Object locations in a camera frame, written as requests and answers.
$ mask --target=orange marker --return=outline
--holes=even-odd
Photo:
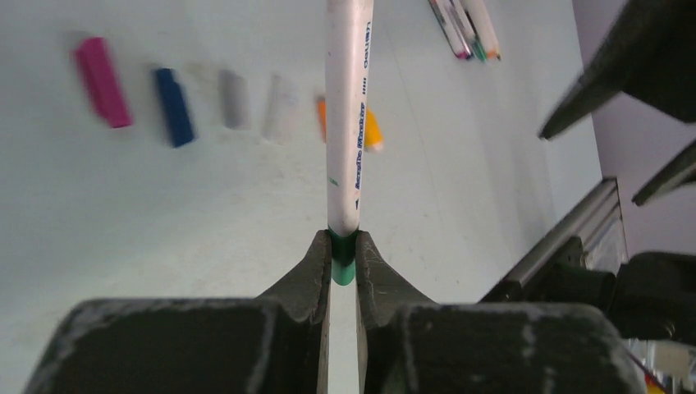
[[[317,114],[319,116],[319,125],[322,129],[322,140],[326,142],[326,99],[324,96],[317,97]],[[379,131],[377,118],[368,107],[368,113],[365,117],[365,150],[368,152],[382,152],[384,149],[384,140],[382,132]]]

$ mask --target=gray wall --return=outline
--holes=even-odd
[[[624,0],[573,0],[580,51],[587,63]],[[696,254],[696,187],[678,190],[645,207],[630,202],[655,172],[696,138],[687,126],[622,94],[593,114],[604,176],[617,176],[629,254],[673,250]]]

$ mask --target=red object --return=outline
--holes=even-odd
[[[86,39],[75,50],[75,58],[95,112],[112,129],[132,125],[106,40],[101,37]]]

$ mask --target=white table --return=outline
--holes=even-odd
[[[377,0],[363,221],[441,302],[483,295],[600,179],[589,121],[536,139],[580,70],[570,0],[488,1],[503,61],[457,61],[425,0]],[[61,316],[111,296],[255,296],[326,226],[322,0],[0,4],[0,392],[20,391]],[[105,36],[135,125],[91,112],[69,51]],[[199,139],[170,148],[148,69],[177,69]],[[229,131],[217,69],[248,79]],[[300,88],[291,140],[259,138],[270,75]],[[355,392],[355,287],[332,288],[329,391]]]

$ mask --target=gray marker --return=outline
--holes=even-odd
[[[229,70],[220,70],[218,78],[225,127],[249,129],[249,89],[246,80]]]

